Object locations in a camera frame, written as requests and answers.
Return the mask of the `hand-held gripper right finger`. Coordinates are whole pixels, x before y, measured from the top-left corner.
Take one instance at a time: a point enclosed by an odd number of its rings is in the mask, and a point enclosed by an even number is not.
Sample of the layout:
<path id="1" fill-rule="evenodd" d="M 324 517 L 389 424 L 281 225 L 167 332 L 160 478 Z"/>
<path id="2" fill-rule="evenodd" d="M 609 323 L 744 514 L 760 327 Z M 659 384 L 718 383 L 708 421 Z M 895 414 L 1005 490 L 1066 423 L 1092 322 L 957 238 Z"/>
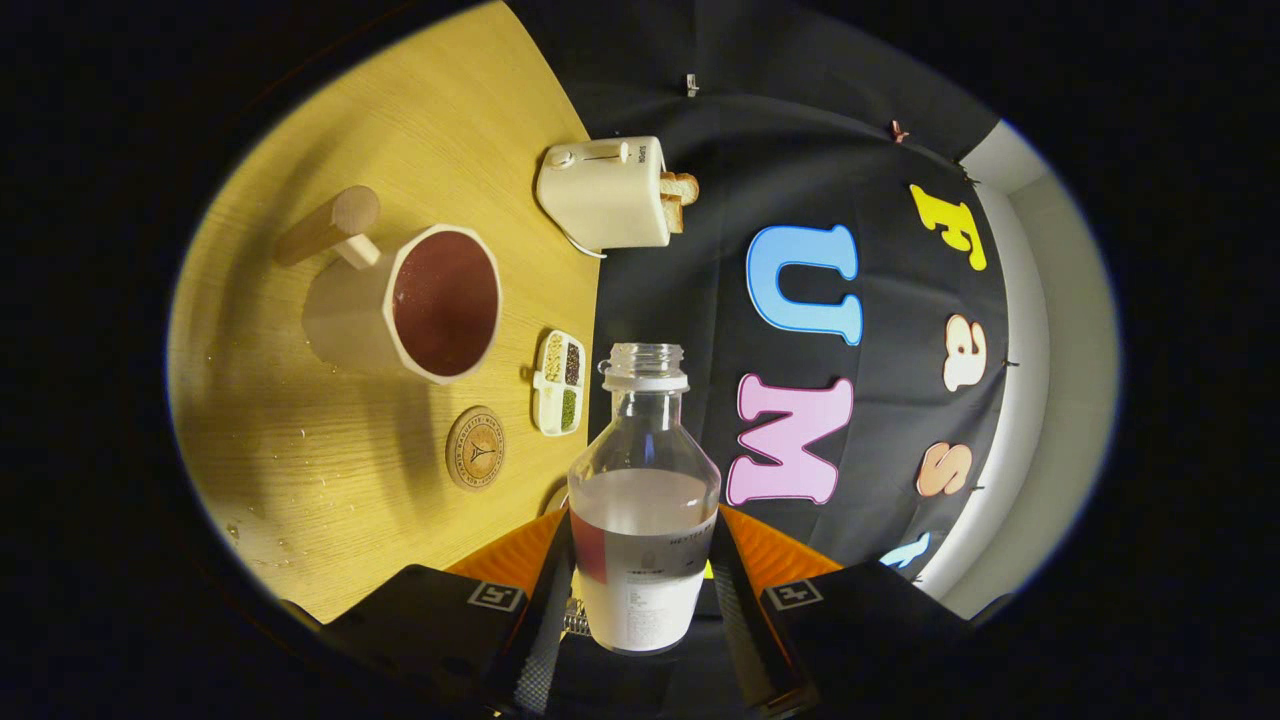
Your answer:
<path id="1" fill-rule="evenodd" d="M 759 716 L 905 716 L 991 609 L 965 619 L 878 560 L 844 566 L 721 506 L 710 568 L 739 685 Z"/>

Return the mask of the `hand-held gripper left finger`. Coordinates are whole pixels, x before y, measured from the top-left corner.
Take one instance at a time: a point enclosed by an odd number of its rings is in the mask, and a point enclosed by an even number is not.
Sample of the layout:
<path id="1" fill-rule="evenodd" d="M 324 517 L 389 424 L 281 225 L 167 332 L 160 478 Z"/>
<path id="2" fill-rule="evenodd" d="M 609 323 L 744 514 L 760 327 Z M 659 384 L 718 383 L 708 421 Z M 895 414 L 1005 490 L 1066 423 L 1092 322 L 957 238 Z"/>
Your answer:
<path id="1" fill-rule="evenodd" d="M 320 623 L 324 660 L 390 716 L 541 716 L 573 575 L 570 515 L 526 523 L 445 570 L 411 564 Z"/>

